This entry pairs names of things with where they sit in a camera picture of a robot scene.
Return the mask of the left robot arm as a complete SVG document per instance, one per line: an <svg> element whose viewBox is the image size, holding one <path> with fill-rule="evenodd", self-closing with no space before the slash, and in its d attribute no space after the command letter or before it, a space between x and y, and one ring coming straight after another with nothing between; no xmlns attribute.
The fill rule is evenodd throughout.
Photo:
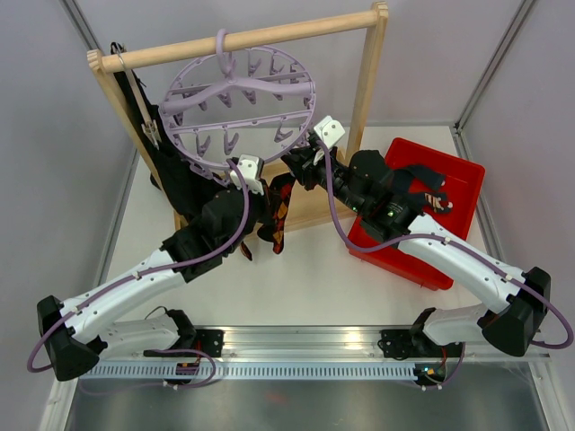
<svg viewBox="0 0 575 431"><path fill-rule="evenodd" d="M141 321L124 321L124 316L217 268L241 247L257 223L272 219L267 187L221 189L187 226L134 268L75 297L41 299L40 341L29 356L29 372L52 371L58 381L67 382L87 374L106 357L187 356L195 348L196 336L184 312L169 310Z"/></svg>

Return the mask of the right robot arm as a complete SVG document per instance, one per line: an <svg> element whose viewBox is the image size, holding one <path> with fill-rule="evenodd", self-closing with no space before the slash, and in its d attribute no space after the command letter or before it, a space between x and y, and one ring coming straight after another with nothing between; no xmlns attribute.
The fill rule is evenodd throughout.
<svg viewBox="0 0 575 431"><path fill-rule="evenodd" d="M424 212L421 204L393 185L394 170L375 150L355 153L348 165L324 144L297 148L281 157L305 189L322 187L328 203L341 202L359 217L377 244L419 259L471 292L474 306L424 310L410 329L412 348L429 355L452 343L486 341L509 356L529 347L570 347L574 330L550 301L551 277L539 267L528 271L477 250Z"/></svg>

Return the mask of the purple round clip hanger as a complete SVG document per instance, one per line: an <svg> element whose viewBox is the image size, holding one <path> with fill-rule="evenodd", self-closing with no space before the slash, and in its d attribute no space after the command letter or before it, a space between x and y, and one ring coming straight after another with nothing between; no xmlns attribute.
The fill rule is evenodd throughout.
<svg viewBox="0 0 575 431"><path fill-rule="evenodd" d="M193 58L173 79L158 111L165 132L190 170L221 184L227 162L246 154L268 163L301 145L317 91L305 66L272 46L225 49Z"/></svg>

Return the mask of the argyle patterned sock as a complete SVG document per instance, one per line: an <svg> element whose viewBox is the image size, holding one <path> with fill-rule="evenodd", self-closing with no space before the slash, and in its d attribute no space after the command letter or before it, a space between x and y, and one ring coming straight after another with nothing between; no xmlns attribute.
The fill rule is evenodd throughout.
<svg viewBox="0 0 575 431"><path fill-rule="evenodd" d="M249 261L253 261L252 252L245 242L241 242L239 244L239 250L241 251L241 253L244 255L245 258L247 258Z"/></svg>
<svg viewBox="0 0 575 431"><path fill-rule="evenodd" d="M291 173L283 173L274 177L265 188L267 209L257 234L260 239L272 244L275 254L280 254L284 249L285 224L295 182Z"/></svg>

